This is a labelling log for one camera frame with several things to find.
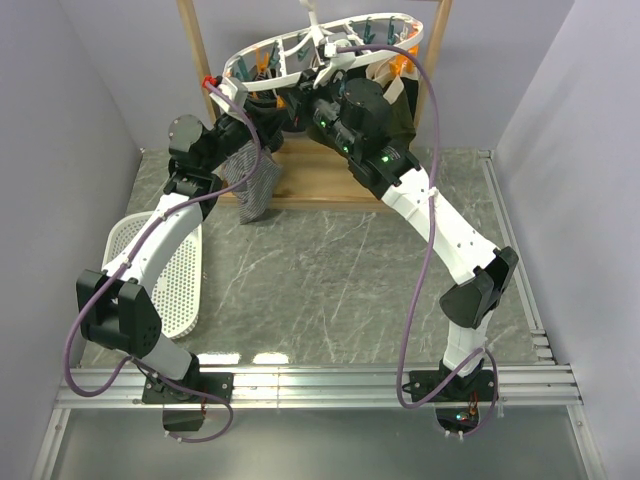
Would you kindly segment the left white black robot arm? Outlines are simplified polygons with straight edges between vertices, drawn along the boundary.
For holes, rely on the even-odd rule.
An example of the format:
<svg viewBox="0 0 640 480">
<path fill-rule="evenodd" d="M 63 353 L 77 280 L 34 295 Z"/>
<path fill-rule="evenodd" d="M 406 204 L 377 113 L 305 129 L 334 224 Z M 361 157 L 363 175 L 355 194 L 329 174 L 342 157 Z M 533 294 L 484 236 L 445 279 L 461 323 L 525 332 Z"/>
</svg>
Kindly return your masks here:
<svg viewBox="0 0 640 480">
<path fill-rule="evenodd" d="M 152 388 L 177 402 L 206 396 L 197 356 L 161 330 L 151 296 L 160 274 L 186 237 L 211 213 L 222 194 L 256 173 L 287 113 L 249 100 L 233 105 L 212 128 L 193 115 L 169 128 L 169 178 L 156 209 L 120 255 L 100 271 L 85 270 L 76 282 L 79 313 L 75 335 L 147 371 Z"/>
</svg>

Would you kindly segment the white round clip hanger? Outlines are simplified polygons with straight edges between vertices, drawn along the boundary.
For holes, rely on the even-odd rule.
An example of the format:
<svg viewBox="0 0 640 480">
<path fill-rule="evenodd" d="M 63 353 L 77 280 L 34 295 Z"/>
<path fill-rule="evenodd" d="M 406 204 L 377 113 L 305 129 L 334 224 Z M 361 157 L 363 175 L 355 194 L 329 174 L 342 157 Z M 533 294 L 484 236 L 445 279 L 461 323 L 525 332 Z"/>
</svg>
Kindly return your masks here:
<svg viewBox="0 0 640 480">
<path fill-rule="evenodd" d="M 310 71 L 322 85 L 338 70 L 386 61 L 392 51 L 377 42 L 411 51 L 424 36 L 421 21 L 404 13 L 372 13 L 321 23 L 313 1 L 303 1 L 309 26 L 250 45 L 227 60 L 223 83 L 250 93 L 292 87 Z"/>
</svg>

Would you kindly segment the grey striped boxer underwear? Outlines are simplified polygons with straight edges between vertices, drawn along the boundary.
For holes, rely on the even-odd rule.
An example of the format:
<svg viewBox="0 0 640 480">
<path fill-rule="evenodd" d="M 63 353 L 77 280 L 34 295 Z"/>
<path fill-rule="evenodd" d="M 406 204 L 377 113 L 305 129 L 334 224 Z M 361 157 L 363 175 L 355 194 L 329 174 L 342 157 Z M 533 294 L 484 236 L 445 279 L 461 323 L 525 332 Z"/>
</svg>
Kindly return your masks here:
<svg viewBox="0 0 640 480">
<path fill-rule="evenodd" d="M 240 224 L 258 220 L 267 210 L 282 175 L 282 167 L 272 158 L 268 147 L 261 149 L 256 161 L 255 145 L 249 141 L 228 157 L 219 169 L 229 184 L 245 182 L 232 191 L 237 200 Z"/>
</svg>

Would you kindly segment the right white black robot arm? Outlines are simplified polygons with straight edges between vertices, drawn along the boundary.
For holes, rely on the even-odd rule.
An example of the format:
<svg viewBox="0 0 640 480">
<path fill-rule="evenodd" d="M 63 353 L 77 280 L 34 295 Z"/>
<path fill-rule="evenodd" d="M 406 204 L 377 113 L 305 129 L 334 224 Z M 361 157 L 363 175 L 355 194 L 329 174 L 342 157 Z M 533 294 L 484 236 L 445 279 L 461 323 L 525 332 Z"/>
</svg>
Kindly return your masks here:
<svg viewBox="0 0 640 480">
<path fill-rule="evenodd" d="M 519 258 L 486 239 L 439 192 L 434 168 L 422 167 L 406 135 L 392 129 L 385 89 L 367 78 L 341 77 L 317 87 L 310 72 L 280 94 L 291 120 L 310 128 L 343 156 L 353 177 L 427 242 L 453 280 L 439 300 L 449 321 L 441 388 L 452 399 L 472 392 L 486 354 L 486 330 Z"/>
</svg>

